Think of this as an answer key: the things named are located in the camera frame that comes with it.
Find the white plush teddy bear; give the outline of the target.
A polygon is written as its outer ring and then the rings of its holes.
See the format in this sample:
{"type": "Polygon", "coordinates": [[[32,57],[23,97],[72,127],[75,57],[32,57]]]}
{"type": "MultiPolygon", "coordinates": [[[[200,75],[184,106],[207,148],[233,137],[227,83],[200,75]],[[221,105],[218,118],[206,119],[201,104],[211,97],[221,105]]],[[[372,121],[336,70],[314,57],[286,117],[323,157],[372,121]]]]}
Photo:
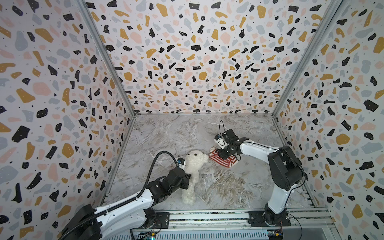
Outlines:
{"type": "Polygon", "coordinates": [[[196,201],[195,186],[199,182],[199,171],[205,163],[208,162],[209,156],[199,150],[193,150],[186,155],[185,172],[190,175],[189,187],[182,191],[182,201],[186,205],[193,205],[196,201]]]}

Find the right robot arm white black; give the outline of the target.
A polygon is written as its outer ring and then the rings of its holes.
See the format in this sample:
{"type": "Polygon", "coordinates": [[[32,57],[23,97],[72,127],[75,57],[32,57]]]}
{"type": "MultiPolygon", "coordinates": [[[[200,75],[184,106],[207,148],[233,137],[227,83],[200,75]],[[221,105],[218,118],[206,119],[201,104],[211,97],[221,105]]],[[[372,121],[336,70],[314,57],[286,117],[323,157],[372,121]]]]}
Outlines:
{"type": "Polygon", "coordinates": [[[269,164],[274,189],[262,214],[268,226],[279,225],[287,219],[287,202],[291,192],[300,188],[300,181],[305,179],[305,171],[301,161],[289,146],[270,147],[256,143],[249,138],[239,138],[229,129],[215,136],[219,145],[218,157],[225,161],[234,157],[240,159],[247,155],[269,164]]]}

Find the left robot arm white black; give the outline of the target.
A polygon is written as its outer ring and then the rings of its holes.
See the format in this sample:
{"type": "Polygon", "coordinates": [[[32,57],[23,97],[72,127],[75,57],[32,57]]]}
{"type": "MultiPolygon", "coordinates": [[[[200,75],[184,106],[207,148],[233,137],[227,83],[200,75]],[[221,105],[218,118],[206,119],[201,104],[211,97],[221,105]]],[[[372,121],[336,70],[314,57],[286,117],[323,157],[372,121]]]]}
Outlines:
{"type": "Polygon", "coordinates": [[[149,228],[157,213],[153,206],[179,189],[187,190],[190,174],[174,168],[167,176],[148,182],[137,194],[110,205],[80,208],[62,230],[61,240],[107,240],[126,230],[149,228]]]}

